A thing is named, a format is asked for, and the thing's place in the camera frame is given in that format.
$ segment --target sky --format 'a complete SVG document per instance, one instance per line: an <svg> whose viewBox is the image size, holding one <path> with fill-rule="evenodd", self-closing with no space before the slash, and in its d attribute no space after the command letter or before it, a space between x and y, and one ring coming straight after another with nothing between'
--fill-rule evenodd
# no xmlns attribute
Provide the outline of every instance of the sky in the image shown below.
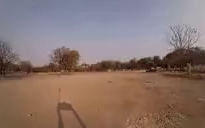
<svg viewBox="0 0 205 128"><path fill-rule="evenodd" d="M81 63L164 56L175 24L197 28L205 47L205 0L0 0L0 40L34 65L61 46Z"/></svg>

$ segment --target treeline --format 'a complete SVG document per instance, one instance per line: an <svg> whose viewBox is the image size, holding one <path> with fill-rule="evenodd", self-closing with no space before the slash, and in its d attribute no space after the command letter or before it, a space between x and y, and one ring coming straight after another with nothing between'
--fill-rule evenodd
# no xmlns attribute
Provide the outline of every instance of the treeline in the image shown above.
<svg viewBox="0 0 205 128"><path fill-rule="evenodd" d="M205 65L205 49L195 47L199 42L199 32L188 25L170 26L169 44L173 51L163 58L159 56L133 58L126 62L119 60L103 60L96 64L79 65L80 54L77 50L60 47L52 51L50 63L40 67L32 66L30 61L22 60L15 53L11 45L0 40L0 74L11 72L70 72L70 71L117 71L138 69L183 69L188 64L191 66Z"/></svg>

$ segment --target bare tree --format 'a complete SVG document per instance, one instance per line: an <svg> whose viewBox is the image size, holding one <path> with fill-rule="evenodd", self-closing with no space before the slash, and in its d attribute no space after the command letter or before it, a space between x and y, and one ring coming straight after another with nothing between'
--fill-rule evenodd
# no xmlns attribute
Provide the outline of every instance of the bare tree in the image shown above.
<svg viewBox="0 0 205 128"><path fill-rule="evenodd" d="M24 72L31 73L32 69L33 69L33 66L32 66L30 61L21 61L20 62L20 68Z"/></svg>
<svg viewBox="0 0 205 128"><path fill-rule="evenodd" d="M9 65L18 60L8 42L0 40L0 74L5 75Z"/></svg>
<svg viewBox="0 0 205 128"><path fill-rule="evenodd" d="M63 46L53 51L51 60L56 65L59 65L60 70L72 70L77 65L79 57L78 51L70 50Z"/></svg>
<svg viewBox="0 0 205 128"><path fill-rule="evenodd" d="M199 40L199 32L189 25L170 26L170 44L175 49L190 49Z"/></svg>

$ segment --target sandy ground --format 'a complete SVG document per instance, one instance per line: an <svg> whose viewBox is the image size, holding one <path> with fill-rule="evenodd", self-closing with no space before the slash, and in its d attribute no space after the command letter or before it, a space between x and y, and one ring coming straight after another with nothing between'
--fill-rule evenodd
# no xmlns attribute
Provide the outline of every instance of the sandy ground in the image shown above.
<svg viewBox="0 0 205 128"><path fill-rule="evenodd" d="M205 81L138 72L0 80L0 128L144 127L205 128Z"/></svg>

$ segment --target dirt field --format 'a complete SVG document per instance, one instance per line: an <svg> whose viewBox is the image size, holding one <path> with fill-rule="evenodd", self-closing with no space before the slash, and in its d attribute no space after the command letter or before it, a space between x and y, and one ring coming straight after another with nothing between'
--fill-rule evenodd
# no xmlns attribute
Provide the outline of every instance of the dirt field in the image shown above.
<svg viewBox="0 0 205 128"><path fill-rule="evenodd" d="M205 128L205 81L138 72L0 80L0 128L85 127Z"/></svg>

